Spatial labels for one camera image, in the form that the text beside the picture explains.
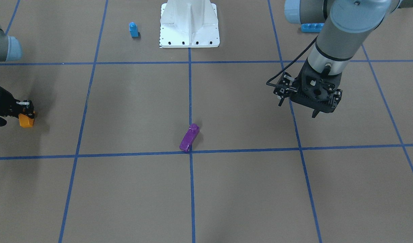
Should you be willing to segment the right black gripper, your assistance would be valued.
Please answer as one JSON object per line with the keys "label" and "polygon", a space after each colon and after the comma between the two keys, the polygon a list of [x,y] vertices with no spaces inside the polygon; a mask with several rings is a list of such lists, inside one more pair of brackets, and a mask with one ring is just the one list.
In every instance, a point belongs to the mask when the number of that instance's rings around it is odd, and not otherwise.
{"label": "right black gripper", "polygon": [[32,113],[22,113],[24,108],[33,108],[32,100],[19,101],[13,97],[13,95],[0,87],[0,127],[7,124],[7,120],[4,117],[21,117],[23,119],[35,119],[35,111]]}

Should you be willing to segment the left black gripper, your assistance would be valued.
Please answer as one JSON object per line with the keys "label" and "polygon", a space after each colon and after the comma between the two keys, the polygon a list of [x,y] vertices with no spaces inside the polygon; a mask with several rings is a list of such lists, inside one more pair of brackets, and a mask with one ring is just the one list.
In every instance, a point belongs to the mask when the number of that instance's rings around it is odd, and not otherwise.
{"label": "left black gripper", "polygon": [[[342,99],[339,89],[342,74],[323,75],[314,70],[306,61],[296,77],[297,92],[290,95],[293,103],[313,109],[312,118],[320,113],[332,113]],[[278,97],[281,107],[286,97]]]}

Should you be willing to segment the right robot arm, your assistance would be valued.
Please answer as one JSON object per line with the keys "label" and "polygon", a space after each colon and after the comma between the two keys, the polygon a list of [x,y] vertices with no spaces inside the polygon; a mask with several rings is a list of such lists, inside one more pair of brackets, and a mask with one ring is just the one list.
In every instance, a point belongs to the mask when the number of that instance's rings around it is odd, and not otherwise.
{"label": "right robot arm", "polygon": [[[7,35],[0,25],[0,62],[21,59],[23,50],[16,37]],[[23,128],[34,125],[35,109],[32,100],[18,100],[0,86],[0,127],[5,126],[5,117],[15,117]]]}

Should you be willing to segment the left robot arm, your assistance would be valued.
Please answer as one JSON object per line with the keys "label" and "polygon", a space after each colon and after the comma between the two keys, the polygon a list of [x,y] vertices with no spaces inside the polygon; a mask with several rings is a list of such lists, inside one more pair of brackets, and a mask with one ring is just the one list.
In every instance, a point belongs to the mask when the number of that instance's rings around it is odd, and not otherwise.
{"label": "left robot arm", "polygon": [[273,93],[320,112],[332,113],[342,99],[342,73],[365,39],[396,9],[413,8],[413,0],[287,0],[284,14],[293,24],[322,23],[299,74],[285,69]]}

